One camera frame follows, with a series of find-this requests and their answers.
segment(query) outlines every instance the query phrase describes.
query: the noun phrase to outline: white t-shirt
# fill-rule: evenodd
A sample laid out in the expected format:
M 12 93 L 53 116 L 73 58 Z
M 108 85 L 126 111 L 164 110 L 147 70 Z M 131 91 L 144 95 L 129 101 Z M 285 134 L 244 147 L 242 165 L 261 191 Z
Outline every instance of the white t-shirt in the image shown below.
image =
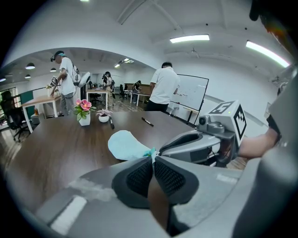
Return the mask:
M 62 69 L 62 68 L 66 69 L 67 76 L 64 80 L 61 81 L 61 93 L 63 95 L 67 95 L 67 94 L 75 92 L 75 86 L 74 86 L 73 80 L 71 78 L 73 73 L 75 73 L 75 71 L 73 70 L 73 63 L 67 57 L 64 57 L 62 59 L 60 69 Z
M 158 104 L 169 104 L 175 90 L 180 87 L 179 76 L 172 67 L 156 70 L 151 83 L 155 83 L 155 87 L 150 101 Z

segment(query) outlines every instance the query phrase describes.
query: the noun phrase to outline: man in white t-shirt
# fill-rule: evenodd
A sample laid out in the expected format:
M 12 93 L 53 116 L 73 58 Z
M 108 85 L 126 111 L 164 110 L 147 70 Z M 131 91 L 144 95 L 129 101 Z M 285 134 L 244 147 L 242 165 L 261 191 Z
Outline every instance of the man in white t-shirt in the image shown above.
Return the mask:
M 74 106 L 74 92 L 75 92 L 75 86 L 72 80 L 72 76 L 76 73 L 76 67 L 73 65 L 72 61 L 67 58 L 63 51 L 59 50 L 55 53 L 53 56 L 53 60 L 57 64 L 60 64 L 60 74 L 57 78 L 57 84 L 54 86 L 51 96 L 53 97 L 54 91 L 56 87 L 58 86 L 60 80 L 61 82 L 61 110 L 64 116 L 68 116 Z
M 173 94 L 177 93 L 178 87 L 180 87 L 180 79 L 174 72 L 172 63 L 163 63 L 162 68 L 156 70 L 151 79 L 151 97 L 145 110 L 166 112 Z

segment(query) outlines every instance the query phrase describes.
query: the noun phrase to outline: round white pot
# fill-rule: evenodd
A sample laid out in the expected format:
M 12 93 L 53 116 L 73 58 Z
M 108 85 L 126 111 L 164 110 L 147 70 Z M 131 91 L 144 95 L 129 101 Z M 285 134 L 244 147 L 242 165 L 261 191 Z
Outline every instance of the round white pot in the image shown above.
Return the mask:
M 90 125 L 90 113 L 88 115 L 86 115 L 86 119 L 81 118 L 79 120 L 79 123 L 81 124 L 81 126 L 88 126 Z
M 101 116 L 99 116 L 99 117 L 98 117 L 99 121 L 100 121 L 100 122 L 103 122 L 103 123 L 104 123 L 104 122 L 107 122 L 107 121 L 108 121 L 108 118 L 109 118 L 109 116 L 105 116 L 105 117 L 101 117 Z

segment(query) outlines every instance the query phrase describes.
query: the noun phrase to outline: wooden floor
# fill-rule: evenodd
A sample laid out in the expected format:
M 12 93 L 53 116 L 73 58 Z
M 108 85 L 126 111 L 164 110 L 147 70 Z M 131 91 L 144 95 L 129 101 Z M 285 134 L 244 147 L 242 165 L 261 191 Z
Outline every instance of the wooden floor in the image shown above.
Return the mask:
M 94 106 L 97 107 L 98 110 L 105 109 L 105 105 L 102 103 L 96 103 Z M 138 112 L 143 111 L 146 104 L 139 102 L 138 107 L 134 104 L 130 104 L 129 99 L 121 99 L 118 101 L 118 96 L 114 100 L 114 106 L 109 108 L 109 110 L 113 112 Z M 0 165 L 2 168 L 2 172 L 5 174 L 9 164 L 14 159 L 17 152 L 20 150 L 22 146 L 22 142 L 29 136 L 29 132 L 24 132 L 20 140 L 21 142 L 16 142 L 13 140 L 12 134 L 15 134 L 14 131 L 9 129 L 4 129 L 0 131 Z M 227 167 L 230 169 L 244 169 L 246 166 L 247 160 L 244 158 L 236 158 L 231 161 Z

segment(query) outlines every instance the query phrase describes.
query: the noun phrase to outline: light blue cloth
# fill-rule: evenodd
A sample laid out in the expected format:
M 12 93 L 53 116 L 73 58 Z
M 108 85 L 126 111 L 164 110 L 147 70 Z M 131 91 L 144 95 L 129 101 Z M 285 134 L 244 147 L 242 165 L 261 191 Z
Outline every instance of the light blue cloth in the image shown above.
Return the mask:
M 108 149 L 117 158 L 134 160 L 144 157 L 151 150 L 141 144 L 129 131 L 118 131 L 108 140 Z

